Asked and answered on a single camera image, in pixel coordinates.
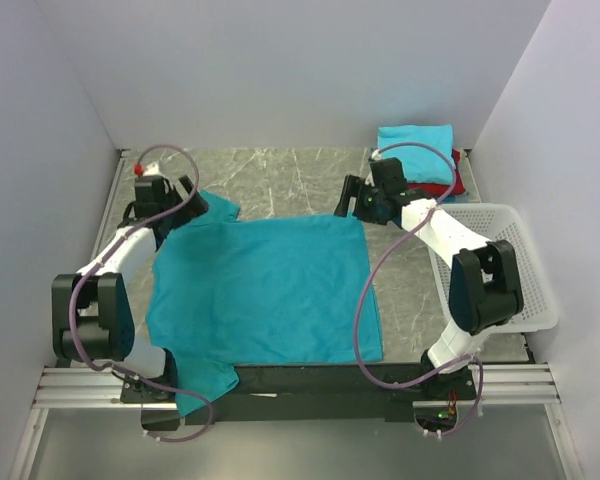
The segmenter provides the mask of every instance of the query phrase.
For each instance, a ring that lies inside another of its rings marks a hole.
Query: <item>red cloth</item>
[[[453,157],[453,161],[456,163],[456,167],[458,166],[458,162],[460,162],[460,152],[458,150],[453,150],[451,153]],[[456,185],[451,190],[451,195],[462,195],[466,192],[464,185],[462,183],[462,177],[460,177],[460,171],[456,168]],[[438,183],[410,183],[409,188],[421,188],[425,192],[433,195],[434,197],[439,197],[444,192],[447,191],[449,185],[440,185]]]

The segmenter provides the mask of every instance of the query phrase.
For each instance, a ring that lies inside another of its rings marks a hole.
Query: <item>cable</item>
[[[111,248],[109,248],[102,255],[102,258],[98,262],[96,262],[93,265],[93,267],[91,267],[85,274],[82,275],[82,278],[80,278],[80,280],[78,280],[78,283],[76,283],[76,286],[73,289],[73,292],[71,292],[71,298],[69,299],[69,330],[71,331],[71,336],[73,338],[73,344],[75,345],[76,351],[78,352],[78,355],[80,356],[80,360],[82,360],[82,362],[90,369],[92,369],[96,372],[102,372],[106,368],[111,368],[112,371],[116,371],[123,375],[128,375],[128,376],[132,377],[133,379],[140,380],[145,385],[156,388],[158,390],[162,390],[164,392],[169,392],[169,393],[179,393],[181,395],[188,395],[190,397],[193,397],[193,398],[196,398],[196,399],[202,401],[208,408],[209,415],[207,416],[206,423],[197,432],[194,432],[191,435],[187,435],[182,438],[160,437],[156,433],[147,432],[148,436],[150,436],[151,438],[154,438],[155,440],[157,440],[159,442],[182,443],[182,442],[186,442],[188,440],[193,440],[194,438],[198,438],[200,435],[202,435],[204,432],[206,432],[209,429],[209,427],[211,426],[211,424],[213,423],[213,405],[211,405],[211,402],[209,401],[209,399],[207,399],[203,395],[200,395],[199,393],[192,392],[190,390],[183,390],[180,388],[169,387],[167,385],[161,385],[152,380],[149,380],[148,378],[143,377],[142,375],[139,375],[137,372],[134,372],[127,368],[116,365],[113,362],[107,362],[103,365],[96,365],[93,362],[93,360],[91,360],[89,358],[89,355],[87,354],[87,351],[85,350],[84,345],[82,344],[82,340],[80,340],[80,337],[78,336],[78,326],[77,326],[77,319],[76,319],[78,296],[80,295],[80,291],[82,290],[82,287],[84,287],[85,283],[87,282],[87,280],[89,280],[89,278],[91,276],[93,276],[100,268],[104,267],[104,264],[107,262],[107,260],[109,260],[109,258],[111,258],[111,256],[124,244],[124,242],[127,240],[127,238],[129,238],[129,236],[133,235],[135,232],[137,232],[141,228],[146,227],[150,223],[153,223],[157,220],[161,220],[161,219],[171,215],[172,213],[177,212],[178,210],[183,208],[193,198],[193,196],[198,191],[198,185],[200,183],[200,172],[198,171],[198,166],[196,165],[196,162],[193,159],[193,157],[188,152],[186,152],[182,148],[177,147],[175,145],[159,144],[159,145],[153,145],[152,147],[147,148],[138,157],[138,160],[136,161],[136,163],[134,165],[134,172],[136,172],[136,174],[141,174],[143,171],[142,165],[141,165],[142,160],[144,160],[144,158],[147,156],[148,153],[150,153],[154,150],[160,149],[160,148],[167,148],[170,150],[175,150],[176,152],[184,155],[184,157],[187,160],[189,160],[189,163],[191,163],[191,166],[193,167],[193,171],[195,172],[195,175],[196,175],[195,181],[193,184],[193,189],[191,190],[191,192],[189,192],[189,195],[178,205],[175,205],[175,206],[165,210],[164,212],[158,213],[157,215],[149,217],[149,218],[141,221],[137,225],[134,225],[132,228],[130,228],[124,235],[122,235],[118,240],[116,240],[116,242],[111,246]]]
[[[444,155],[442,152],[440,152],[437,148],[434,148],[430,145],[427,145],[425,143],[420,143],[420,142],[399,142],[399,143],[394,143],[393,145],[389,145],[387,147],[381,148],[379,150],[377,150],[378,154],[382,154],[388,150],[391,150],[393,148],[396,147],[419,147],[419,148],[424,148],[425,150],[429,150],[430,152],[436,154],[438,157],[440,157],[442,160],[444,160],[444,162],[447,164],[447,166],[451,169],[451,185],[449,185],[449,188],[447,188],[447,190],[436,200],[436,207],[437,205],[440,205],[440,203],[442,203],[444,201],[445,198],[447,198],[453,188],[455,187],[456,184],[456,180],[457,180],[457,174],[456,174],[456,169],[455,166],[453,165],[453,162],[451,160],[449,160],[446,155]],[[438,373],[440,373],[441,371],[445,370],[446,368],[449,368],[453,365],[456,365],[458,363],[467,361],[467,360],[472,360],[475,363],[478,364],[478,368],[480,370],[480,374],[479,374],[479,378],[480,378],[480,382],[478,385],[478,393],[476,395],[476,400],[474,402],[474,404],[472,405],[469,413],[467,413],[467,415],[462,419],[462,421],[460,421],[455,427],[453,427],[451,430],[448,430],[446,432],[443,432],[442,435],[449,435],[455,431],[457,431],[459,428],[461,428],[463,425],[466,424],[466,422],[468,421],[469,418],[473,417],[473,415],[475,414],[475,412],[478,409],[478,405],[480,403],[480,397],[482,396],[482,384],[483,384],[483,379],[484,379],[484,371],[483,371],[483,367],[482,367],[482,362],[480,361],[480,359],[478,359],[478,357],[476,356],[472,356],[472,355],[463,355],[459,358],[456,358],[454,360],[450,360],[442,365],[440,365],[438,368],[435,368],[433,370],[431,370],[430,372],[425,373],[424,375],[419,376],[418,378],[415,378],[413,380],[410,380],[408,382],[404,382],[404,383],[386,383],[383,382],[382,380],[377,379],[376,377],[373,376],[373,374],[369,371],[369,369],[366,367],[364,360],[362,359],[362,354],[360,353],[360,342],[359,342],[359,329],[360,329],[360,315],[362,313],[362,307],[364,305],[364,301],[367,297],[367,294],[369,292],[369,288],[371,288],[371,285],[373,283],[373,279],[375,278],[376,274],[378,273],[378,270],[380,269],[380,267],[382,266],[382,264],[387,260],[387,258],[389,257],[389,255],[391,255],[393,252],[395,252],[398,247],[400,247],[403,243],[405,243],[407,240],[409,240],[410,238],[414,237],[416,233],[418,233],[428,222],[431,221],[431,218],[433,217],[433,214],[435,213],[436,208],[431,208],[429,210],[429,212],[427,213],[427,215],[425,216],[425,218],[418,224],[416,225],[412,230],[410,230],[409,232],[407,232],[405,235],[403,235],[402,237],[400,237],[397,241],[395,241],[393,243],[393,245],[391,245],[381,256],[380,259],[378,260],[378,263],[375,265],[375,267],[373,267],[373,270],[371,270],[371,273],[369,274],[369,276],[367,277],[367,280],[364,283],[364,286],[362,287],[362,292],[360,292],[360,297],[358,298],[358,304],[356,305],[356,313],[355,313],[355,317],[354,317],[354,321],[353,321],[353,351],[355,353],[356,356],[356,363],[358,364],[358,367],[360,367],[360,370],[362,371],[363,375],[373,384],[388,389],[388,390],[404,390],[406,388],[410,388],[413,387],[415,385],[418,385],[422,382],[424,382],[425,380],[430,379],[431,377],[437,375]]]
[[[120,380],[122,383],[125,383],[127,381],[126,377],[120,376],[118,375],[115,371],[111,370],[111,375],[113,375],[115,378],[117,378],[118,380]]]

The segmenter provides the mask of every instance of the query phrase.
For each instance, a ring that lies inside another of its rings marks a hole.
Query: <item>metal frame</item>
[[[33,409],[157,409],[175,410],[173,402],[121,403],[122,381],[106,369],[45,368],[33,400]],[[276,395],[258,393],[254,395]],[[471,405],[472,400],[458,402]],[[548,365],[485,365],[483,405],[549,405],[560,398]],[[414,407],[444,406],[446,402],[416,401]]]
[[[98,253],[108,212],[119,183],[126,159],[122,152],[111,189],[107,198],[102,222],[92,252]],[[473,368],[474,382],[477,371]],[[31,407],[10,480],[29,478],[38,446],[51,409],[143,409],[175,410],[174,403],[123,404],[120,394],[123,382],[109,371],[94,372],[85,367],[45,368]],[[469,405],[471,401],[458,402]],[[577,459],[571,435],[560,405],[551,370],[546,364],[492,364],[485,365],[482,405],[545,405],[551,431],[568,480],[580,480],[584,476]],[[444,402],[414,401],[414,407],[443,406]]]

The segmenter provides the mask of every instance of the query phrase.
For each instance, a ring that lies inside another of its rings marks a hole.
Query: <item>white enclosure wall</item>
[[[472,147],[548,0],[38,0],[118,147]]]
[[[600,479],[600,2],[551,3],[472,160],[483,197],[532,227],[563,310],[534,351]]]
[[[87,260],[115,150],[33,0],[0,0],[0,479],[53,360],[50,286]]]

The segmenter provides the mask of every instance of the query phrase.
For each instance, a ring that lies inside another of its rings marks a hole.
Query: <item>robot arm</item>
[[[191,192],[193,185],[188,177],[181,177],[180,183],[187,192]],[[80,361],[69,329],[69,299],[80,277],[94,266],[99,266],[80,291],[76,314],[78,334],[89,357],[98,364],[113,361],[145,378],[174,385],[176,371],[170,352],[135,335],[125,287],[169,232],[204,214],[208,205],[199,194],[195,194],[184,208],[129,235],[138,223],[182,202],[158,163],[148,166],[144,174],[136,178],[134,189],[135,201],[127,206],[113,240],[77,273],[58,275],[53,281],[53,348],[58,358]],[[121,238],[126,239],[124,243],[103,262],[105,254]]]
[[[433,368],[466,354],[476,353],[499,325],[522,311],[523,298],[513,246],[491,241],[468,229],[438,208],[428,194],[409,189],[402,164],[392,158],[372,161],[365,181],[348,175],[335,215],[346,216],[351,198],[353,215],[361,221],[413,230],[432,209],[431,220],[417,233],[451,269],[449,310],[453,317],[437,342],[427,351]],[[456,363],[451,373],[466,365]]]

